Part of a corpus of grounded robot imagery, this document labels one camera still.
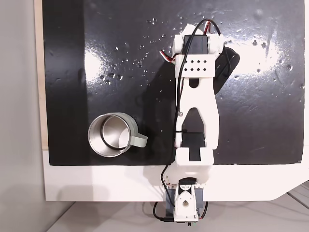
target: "white surface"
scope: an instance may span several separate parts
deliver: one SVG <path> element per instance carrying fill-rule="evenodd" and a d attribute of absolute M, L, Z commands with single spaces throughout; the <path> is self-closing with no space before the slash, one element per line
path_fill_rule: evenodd
<path fill-rule="evenodd" d="M 0 231 L 43 232 L 72 203 L 46 202 L 33 1 L 0 1 Z"/>
<path fill-rule="evenodd" d="M 309 12 L 308 1 L 305 1 L 305 12 Z M 305 20 L 306 83 L 309 73 L 309 18 L 305 17 Z M 309 91 L 305 88 L 305 99 L 309 99 L 308 95 Z M 215 165 L 204 188 L 204 200 L 269 201 L 309 180 L 308 126 L 309 112 L 308 107 L 305 107 L 304 152 L 301 163 Z M 50 166 L 48 159 L 48 151 L 44 151 L 45 191 L 48 201 L 165 200 L 160 181 L 163 166 Z M 124 194 L 120 187 L 130 191 Z"/>
<path fill-rule="evenodd" d="M 309 210 L 286 194 L 272 202 L 209 203 L 206 217 L 188 227 L 152 215 L 153 203 L 75 203 L 48 232 L 308 232 Z M 157 214 L 164 216 L 158 204 Z"/>

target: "black surface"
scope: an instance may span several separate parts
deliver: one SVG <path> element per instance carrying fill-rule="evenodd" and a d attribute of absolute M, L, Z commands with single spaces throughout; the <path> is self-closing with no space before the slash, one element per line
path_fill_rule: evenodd
<path fill-rule="evenodd" d="M 172 36 L 203 16 L 213 17 L 240 55 L 216 96 L 215 164 L 300 162 L 303 0 L 43 0 L 50 164 L 166 164 L 175 77 L 158 51 L 168 52 Z M 93 152 L 88 126 L 108 112 L 134 117 L 147 146 L 112 159 Z"/>
<path fill-rule="evenodd" d="M 183 47 L 187 45 L 190 35 L 184 36 Z M 208 54 L 208 36 L 195 35 L 193 36 L 188 54 Z"/>
<path fill-rule="evenodd" d="M 201 161 L 201 153 L 199 149 L 205 147 L 204 133 L 186 132 L 183 133 L 182 147 L 189 148 L 189 160 Z"/>

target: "white plastic part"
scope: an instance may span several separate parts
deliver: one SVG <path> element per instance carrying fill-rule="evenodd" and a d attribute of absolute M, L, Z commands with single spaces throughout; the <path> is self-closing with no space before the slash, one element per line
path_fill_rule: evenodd
<path fill-rule="evenodd" d="M 189 148 L 180 147 L 176 149 L 176 158 L 166 170 L 166 183 L 178 183 L 180 179 L 193 177 L 197 183 L 205 184 L 209 178 L 209 170 L 214 163 L 213 150 L 209 147 L 199 149 L 201 161 L 190 161 Z"/>
<path fill-rule="evenodd" d="M 179 75 L 179 68 L 184 55 L 176 56 L 175 74 Z M 209 54 L 189 54 L 183 67 L 182 75 L 185 77 L 214 77 L 216 57 Z"/>
<path fill-rule="evenodd" d="M 194 185 L 190 185 L 191 194 L 188 191 L 179 192 L 179 185 L 176 187 L 174 221 L 196 222 L 198 221 L 197 201 L 195 198 Z"/>
<path fill-rule="evenodd" d="M 172 49 L 172 56 L 174 56 L 175 54 L 181 53 L 182 50 L 183 50 L 183 36 L 175 35 L 174 46 Z"/>
<path fill-rule="evenodd" d="M 183 122 L 191 108 L 198 110 L 204 123 L 205 146 L 215 150 L 218 146 L 219 139 L 219 114 L 213 91 L 212 77 L 200 78 L 199 85 L 196 88 L 191 88 L 189 86 L 189 78 L 184 78 L 180 101 L 180 112 L 182 116 L 177 117 L 176 131 L 182 130 Z M 181 142 L 182 134 L 176 133 L 175 147 L 181 147 Z"/>

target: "hole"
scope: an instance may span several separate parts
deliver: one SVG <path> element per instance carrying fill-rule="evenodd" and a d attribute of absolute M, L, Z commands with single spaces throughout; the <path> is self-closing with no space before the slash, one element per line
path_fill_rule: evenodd
<path fill-rule="evenodd" d="M 198 84 L 199 84 L 199 79 L 198 78 L 189 78 L 189 86 L 191 88 L 198 87 Z"/>
<path fill-rule="evenodd" d="M 188 206 L 189 206 L 189 202 L 184 201 L 184 202 L 183 202 L 183 207 L 188 207 Z"/>

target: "water droplet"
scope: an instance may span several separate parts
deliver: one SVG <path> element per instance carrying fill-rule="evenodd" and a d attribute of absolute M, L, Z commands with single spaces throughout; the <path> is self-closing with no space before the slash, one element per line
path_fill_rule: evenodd
<path fill-rule="evenodd" d="M 254 17 L 256 19 L 261 19 L 263 16 L 263 11 L 261 9 L 257 9 L 255 12 L 254 12 Z"/>
<path fill-rule="evenodd" d="M 291 64 L 288 64 L 288 65 L 286 66 L 286 69 L 289 70 L 289 71 L 292 71 L 293 66 L 292 66 Z"/>
<path fill-rule="evenodd" d="M 116 74 L 114 74 L 113 72 L 110 72 L 109 74 L 107 74 L 107 76 L 111 78 L 115 78 Z"/>

